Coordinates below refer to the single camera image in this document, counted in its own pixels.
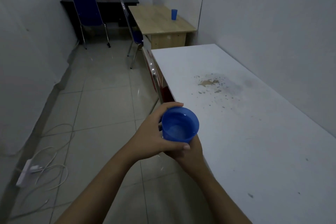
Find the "table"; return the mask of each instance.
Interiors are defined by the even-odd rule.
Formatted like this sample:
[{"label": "table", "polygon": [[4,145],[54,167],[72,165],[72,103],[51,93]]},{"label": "table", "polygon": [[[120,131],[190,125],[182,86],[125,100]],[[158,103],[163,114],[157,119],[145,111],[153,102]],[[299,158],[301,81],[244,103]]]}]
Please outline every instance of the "table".
[{"label": "table", "polygon": [[[108,22],[118,22],[119,27],[127,27],[127,21],[125,19],[124,12],[121,7],[120,0],[96,0],[98,4],[98,8],[100,11],[101,18],[104,23]],[[123,0],[128,6],[136,6],[139,4],[138,0]],[[77,12],[75,9],[74,1],[73,0],[61,0],[61,4],[64,6],[68,16],[70,18],[71,24],[77,38],[80,42],[83,41],[82,33],[80,29],[80,22],[78,20]],[[133,27],[137,24],[134,21],[134,18],[130,16],[130,23]]]},{"label": "table", "polygon": [[129,7],[129,10],[141,33],[147,36],[150,49],[184,46],[186,34],[196,31],[180,16],[176,21],[171,20],[171,10],[163,5],[137,5]]},{"label": "table", "polygon": [[152,51],[253,223],[336,223],[336,139],[215,44]]}]

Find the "hand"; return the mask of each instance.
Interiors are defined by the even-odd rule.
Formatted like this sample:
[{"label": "hand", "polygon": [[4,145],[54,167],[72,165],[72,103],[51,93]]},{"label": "hand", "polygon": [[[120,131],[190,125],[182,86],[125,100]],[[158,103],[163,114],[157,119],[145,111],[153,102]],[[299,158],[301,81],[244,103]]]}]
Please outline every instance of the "hand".
[{"label": "hand", "polygon": [[198,135],[190,141],[190,150],[165,152],[168,156],[176,160],[182,169],[193,179],[198,176],[210,173],[203,158],[203,150]]},{"label": "hand", "polygon": [[163,151],[190,149],[187,143],[168,141],[160,135],[159,121],[165,111],[174,106],[183,106],[183,104],[163,103],[142,122],[134,136],[123,147],[122,150],[126,151],[134,162],[153,157]]}]

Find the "blue plastic cup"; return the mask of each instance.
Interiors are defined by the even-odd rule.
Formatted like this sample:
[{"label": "blue plastic cup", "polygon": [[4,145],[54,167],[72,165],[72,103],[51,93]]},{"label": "blue plastic cup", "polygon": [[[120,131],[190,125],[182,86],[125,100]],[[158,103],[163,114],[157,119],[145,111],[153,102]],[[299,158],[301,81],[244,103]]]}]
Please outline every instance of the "blue plastic cup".
[{"label": "blue plastic cup", "polygon": [[169,141],[189,143],[199,128],[196,115],[184,107],[169,108],[162,116],[162,135]]},{"label": "blue plastic cup", "polygon": [[171,10],[171,19],[173,21],[176,21],[176,18],[177,18],[177,10],[176,9],[172,9]]}]

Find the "white tabletop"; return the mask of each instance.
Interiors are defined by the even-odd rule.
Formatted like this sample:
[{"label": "white tabletop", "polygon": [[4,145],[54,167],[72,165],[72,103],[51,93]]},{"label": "white tabletop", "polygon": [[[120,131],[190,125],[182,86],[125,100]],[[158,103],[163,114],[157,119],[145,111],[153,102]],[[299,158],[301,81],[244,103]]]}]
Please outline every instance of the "white tabletop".
[{"label": "white tabletop", "polygon": [[212,173],[253,223],[336,223],[333,136],[215,44],[152,52],[199,119]]}]

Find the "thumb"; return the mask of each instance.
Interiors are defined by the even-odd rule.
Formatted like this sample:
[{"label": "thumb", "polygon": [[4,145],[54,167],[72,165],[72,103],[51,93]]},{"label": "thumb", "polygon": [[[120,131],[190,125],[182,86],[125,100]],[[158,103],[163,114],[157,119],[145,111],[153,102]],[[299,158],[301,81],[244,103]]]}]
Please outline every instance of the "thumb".
[{"label": "thumb", "polygon": [[187,143],[172,142],[163,139],[162,144],[163,151],[190,150],[190,145]]}]

